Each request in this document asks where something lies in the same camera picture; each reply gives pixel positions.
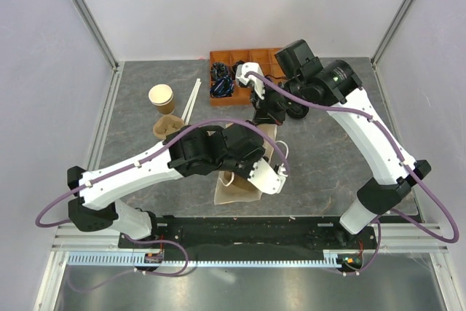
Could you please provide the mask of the brown paper bag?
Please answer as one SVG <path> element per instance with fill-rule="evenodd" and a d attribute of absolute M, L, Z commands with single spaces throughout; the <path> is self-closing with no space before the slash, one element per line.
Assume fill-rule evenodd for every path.
<path fill-rule="evenodd" d="M 254 162 L 251 170 L 244 176 L 230 171 L 218 174 L 214 193 L 214 204 L 225 205 L 233 202 L 254 202 L 262 194 L 278 194 L 284 187 L 287 175 L 284 162 L 272 164 L 275 149 L 265 141 L 264 154 Z"/>

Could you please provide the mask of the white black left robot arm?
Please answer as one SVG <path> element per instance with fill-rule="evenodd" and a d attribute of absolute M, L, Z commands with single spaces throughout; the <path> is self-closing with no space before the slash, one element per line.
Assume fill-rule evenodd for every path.
<path fill-rule="evenodd" d="M 84 188 L 68 202 L 68 217 L 82 232 L 113 229 L 130 236 L 144 248 L 159 242 L 153 213 L 124 204 L 121 198 L 153 184 L 215 171 L 233 173 L 262 192 L 276 178 L 265 158 L 264 139 L 243 125 L 199 127 L 180 140 L 170 134 L 144 153 L 110 167 L 83 171 L 71 168 L 68 185 Z"/>

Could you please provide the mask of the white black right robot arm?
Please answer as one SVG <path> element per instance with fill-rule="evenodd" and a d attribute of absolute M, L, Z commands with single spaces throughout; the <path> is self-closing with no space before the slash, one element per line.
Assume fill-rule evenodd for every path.
<path fill-rule="evenodd" d="M 295 115 L 299 105 L 327 111 L 371 169 L 371 179 L 358 190 L 333 230 L 335 243 L 350 248 L 367 224 L 394 208 L 429 174 L 430 163 L 416 160 L 393 138 L 347 62 L 335 60 L 324 66 L 303 39 L 277 51 L 275 59 L 286 78 L 281 88 L 265 81 L 257 63 L 246 63 L 237 71 L 237 80 L 253 87 L 257 107 L 277 104 L 289 116 Z"/>

